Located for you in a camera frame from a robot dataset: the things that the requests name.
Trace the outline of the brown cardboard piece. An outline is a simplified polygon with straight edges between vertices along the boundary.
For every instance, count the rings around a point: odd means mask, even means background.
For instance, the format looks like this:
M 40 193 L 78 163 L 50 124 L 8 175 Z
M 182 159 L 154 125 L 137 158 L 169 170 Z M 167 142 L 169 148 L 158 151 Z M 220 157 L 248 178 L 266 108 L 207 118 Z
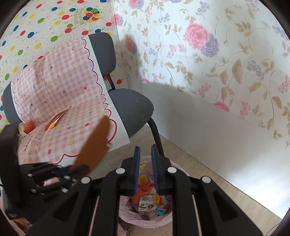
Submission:
M 87 166 L 88 172 L 93 171 L 109 149 L 109 141 L 107 140 L 110 130 L 109 118 L 106 115 L 101 115 L 100 117 L 100 122 L 83 145 L 77 159 L 71 166 L 71 170 Z

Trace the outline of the red snack packet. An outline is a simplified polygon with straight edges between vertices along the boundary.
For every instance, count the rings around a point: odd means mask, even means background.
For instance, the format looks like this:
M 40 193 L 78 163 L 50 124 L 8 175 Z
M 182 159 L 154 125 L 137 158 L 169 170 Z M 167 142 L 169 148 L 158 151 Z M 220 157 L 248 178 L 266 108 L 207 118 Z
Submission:
M 58 120 L 68 111 L 68 109 L 56 114 L 52 120 L 45 126 L 44 131 L 50 130 L 52 128 L 55 127 L 56 123 L 58 122 Z

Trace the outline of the red apple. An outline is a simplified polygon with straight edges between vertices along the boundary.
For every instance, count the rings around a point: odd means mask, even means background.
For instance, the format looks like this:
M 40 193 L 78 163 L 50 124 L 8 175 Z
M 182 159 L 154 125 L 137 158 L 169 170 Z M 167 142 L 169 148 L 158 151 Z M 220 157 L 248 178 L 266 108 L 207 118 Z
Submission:
M 29 122 L 26 122 L 23 124 L 22 129 L 23 129 L 25 134 L 28 134 L 31 131 L 33 131 L 33 129 L 35 129 L 35 125 L 32 121 L 29 121 Z

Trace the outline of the pink lined trash bin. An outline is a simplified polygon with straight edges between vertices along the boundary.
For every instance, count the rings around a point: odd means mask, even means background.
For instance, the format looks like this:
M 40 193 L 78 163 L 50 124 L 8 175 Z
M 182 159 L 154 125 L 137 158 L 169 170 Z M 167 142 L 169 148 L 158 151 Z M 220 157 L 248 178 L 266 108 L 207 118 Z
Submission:
M 172 197 L 157 194 L 150 156 L 141 157 L 136 194 L 120 197 L 119 217 L 146 229 L 159 228 L 172 221 Z

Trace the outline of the grey office chair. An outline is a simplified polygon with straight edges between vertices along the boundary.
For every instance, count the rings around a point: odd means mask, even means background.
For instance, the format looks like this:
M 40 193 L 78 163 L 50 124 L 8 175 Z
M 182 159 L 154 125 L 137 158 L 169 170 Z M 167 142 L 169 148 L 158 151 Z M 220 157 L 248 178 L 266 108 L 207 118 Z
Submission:
M 109 77 L 116 66 L 115 49 L 113 40 L 108 33 L 99 32 L 87 35 L 91 39 L 91 44 L 96 58 L 100 61 L 100 71 L 104 77 Z M 20 120 L 12 102 L 10 84 L 3 93 L 4 113 L 9 121 L 9 125 L 17 124 L 19 131 L 18 146 L 26 135 L 22 129 L 23 122 Z M 162 152 L 162 144 L 158 129 L 152 119 L 154 106 L 144 95 L 127 88 L 112 88 L 108 91 L 110 98 L 115 105 L 117 112 L 124 124 L 129 139 L 135 135 L 144 125 L 151 128 L 154 140 L 159 152 Z

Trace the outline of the pink gingham cloth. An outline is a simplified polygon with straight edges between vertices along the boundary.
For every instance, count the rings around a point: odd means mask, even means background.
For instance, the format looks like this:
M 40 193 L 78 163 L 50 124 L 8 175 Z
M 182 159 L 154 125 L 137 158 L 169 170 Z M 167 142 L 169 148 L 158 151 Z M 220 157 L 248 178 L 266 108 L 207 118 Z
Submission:
M 20 164 L 71 165 L 101 119 L 109 118 L 111 150 L 129 137 L 100 71 L 89 36 L 54 49 L 26 67 L 10 84 L 16 114 L 35 129 L 18 146 Z M 68 109 L 55 127 L 52 118 Z

